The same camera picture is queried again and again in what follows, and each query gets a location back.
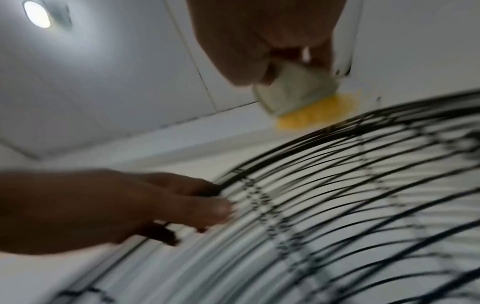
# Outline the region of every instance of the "light fixture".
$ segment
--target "light fixture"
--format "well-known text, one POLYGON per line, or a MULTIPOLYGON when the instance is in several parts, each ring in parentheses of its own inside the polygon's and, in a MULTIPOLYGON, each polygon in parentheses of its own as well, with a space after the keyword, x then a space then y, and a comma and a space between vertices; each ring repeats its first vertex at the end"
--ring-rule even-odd
POLYGON ((47 10, 39 3, 25 1, 23 3, 23 9, 25 10, 28 19, 30 19, 34 25, 42 29, 48 29, 51 26, 47 10))

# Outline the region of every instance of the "yellow bristle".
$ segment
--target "yellow bristle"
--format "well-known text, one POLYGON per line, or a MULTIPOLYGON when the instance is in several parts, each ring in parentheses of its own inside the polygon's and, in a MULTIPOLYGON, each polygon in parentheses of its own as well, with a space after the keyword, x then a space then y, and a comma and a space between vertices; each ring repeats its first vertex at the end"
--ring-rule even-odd
POLYGON ((355 103, 350 96, 333 95, 278 117, 276 127, 283 130, 297 130, 319 124, 330 125, 345 119, 354 109, 355 103))

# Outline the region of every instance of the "light bulb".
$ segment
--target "light bulb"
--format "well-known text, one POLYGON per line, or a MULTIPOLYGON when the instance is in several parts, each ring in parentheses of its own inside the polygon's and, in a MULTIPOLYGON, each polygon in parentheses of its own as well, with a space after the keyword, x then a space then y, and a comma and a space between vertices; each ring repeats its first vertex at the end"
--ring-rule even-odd
POLYGON ((34 25, 42 29, 48 29, 50 27, 49 14, 43 6, 33 1, 25 1, 23 8, 25 9, 26 16, 34 25))

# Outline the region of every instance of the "human hand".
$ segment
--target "human hand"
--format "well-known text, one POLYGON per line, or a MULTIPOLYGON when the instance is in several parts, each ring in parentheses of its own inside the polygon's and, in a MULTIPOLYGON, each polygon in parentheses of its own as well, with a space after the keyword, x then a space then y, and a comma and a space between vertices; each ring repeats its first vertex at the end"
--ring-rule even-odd
POLYGON ((0 250, 49 254, 118 243, 154 220, 209 227, 232 211, 226 199, 201 197, 218 192, 170 173, 1 173, 0 250))
POLYGON ((300 61, 330 70, 332 33, 346 0, 188 0, 195 35, 234 85, 269 84, 272 62, 300 61))

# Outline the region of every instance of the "scrubbing brush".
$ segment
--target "scrubbing brush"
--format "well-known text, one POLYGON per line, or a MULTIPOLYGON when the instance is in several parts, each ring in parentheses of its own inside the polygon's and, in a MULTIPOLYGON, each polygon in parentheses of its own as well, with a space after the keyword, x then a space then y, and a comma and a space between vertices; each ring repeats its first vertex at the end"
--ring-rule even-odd
POLYGON ((275 67, 270 86, 255 85, 259 103, 277 117, 279 129, 304 129, 331 125, 344 119, 355 107, 348 96, 337 94, 337 81, 326 70, 282 62, 275 67))

